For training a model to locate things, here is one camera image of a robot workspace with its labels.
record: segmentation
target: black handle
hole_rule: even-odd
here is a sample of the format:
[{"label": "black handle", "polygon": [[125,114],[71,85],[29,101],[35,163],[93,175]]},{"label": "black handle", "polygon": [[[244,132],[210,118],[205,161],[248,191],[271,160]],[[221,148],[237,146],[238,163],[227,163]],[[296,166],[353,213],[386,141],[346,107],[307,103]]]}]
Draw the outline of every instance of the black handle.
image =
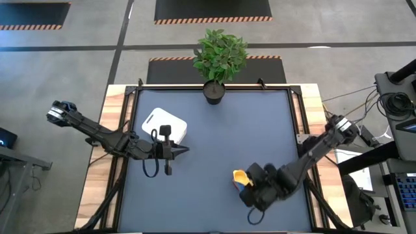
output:
[{"label": "black handle", "polygon": [[400,70],[396,71],[396,73],[392,74],[389,77],[389,80],[393,84],[396,84],[397,85],[403,79],[405,79],[409,75],[412,75],[415,72],[416,72],[416,59],[413,60],[413,61],[411,61],[408,65],[404,66]]}]

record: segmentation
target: black pot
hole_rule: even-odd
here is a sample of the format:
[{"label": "black pot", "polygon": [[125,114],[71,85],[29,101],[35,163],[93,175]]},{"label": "black pot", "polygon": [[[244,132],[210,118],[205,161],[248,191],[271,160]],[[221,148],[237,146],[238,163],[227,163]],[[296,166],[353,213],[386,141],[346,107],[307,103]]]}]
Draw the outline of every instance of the black pot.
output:
[{"label": "black pot", "polygon": [[216,105],[221,102],[222,97],[226,93],[226,86],[215,81],[207,81],[203,85],[203,95],[207,102],[211,105]]}]

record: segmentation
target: green leaves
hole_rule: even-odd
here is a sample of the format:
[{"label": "green leaves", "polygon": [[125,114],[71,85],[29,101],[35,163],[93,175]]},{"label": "green leaves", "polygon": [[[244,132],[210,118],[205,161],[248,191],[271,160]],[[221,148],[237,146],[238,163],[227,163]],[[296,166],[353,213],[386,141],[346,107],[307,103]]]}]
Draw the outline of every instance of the green leaves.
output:
[{"label": "green leaves", "polygon": [[223,29],[206,30],[205,38],[199,39],[202,50],[194,49],[194,67],[207,80],[232,81],[236,73],[246,66],[247,43],[234,35],[224,35]]}]

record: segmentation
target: potted plant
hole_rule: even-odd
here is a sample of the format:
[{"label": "potted plant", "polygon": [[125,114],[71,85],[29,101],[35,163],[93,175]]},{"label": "potted plant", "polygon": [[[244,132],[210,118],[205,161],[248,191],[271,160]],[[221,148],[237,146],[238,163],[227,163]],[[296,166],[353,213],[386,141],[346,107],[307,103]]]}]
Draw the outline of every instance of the potted plant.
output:
[{"label": "potted plant", "polygon": [[223,32],[223,29],[207,29],[205,38],[198,40],[202,51],[194,49],[194,67],[207,80],[203,85],[203,94],[212,105],[219,104],[224,97],[224,81],[232,81],[233,76],[246,67],[247,43],[242,42],[242,38]]}]

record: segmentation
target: orange and black striped border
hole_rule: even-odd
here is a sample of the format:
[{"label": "orange and black striped border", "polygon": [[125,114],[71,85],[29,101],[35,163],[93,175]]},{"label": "orange and black striped border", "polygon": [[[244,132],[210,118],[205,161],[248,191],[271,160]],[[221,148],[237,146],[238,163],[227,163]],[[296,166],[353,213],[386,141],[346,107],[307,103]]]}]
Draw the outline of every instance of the orange and black striped border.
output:
[{"label": "orange and black striped border", "polygon": [[[166,61],[166,60],[192,60],[195,57],[162,57],[162,58],[151,58],[149,59],[150,62],[152,61]],[[246,57],[247,59],[281,59],[280,56],[255,56],[255,55],[250,55]]]},{"label": "orange and black striped border", "polygon": [[182,24],[182,23],[231,23],[231,22],[253,22],[272,21],[271,16],[247,16],[247,17],[220,17],[220,18],[190,18],[190,19],[158,19],[156,25]]},{"label": "orange and black striped border", "polygon": [[0,25],[0,31],[4,30],[59,30],[62,25]]}]

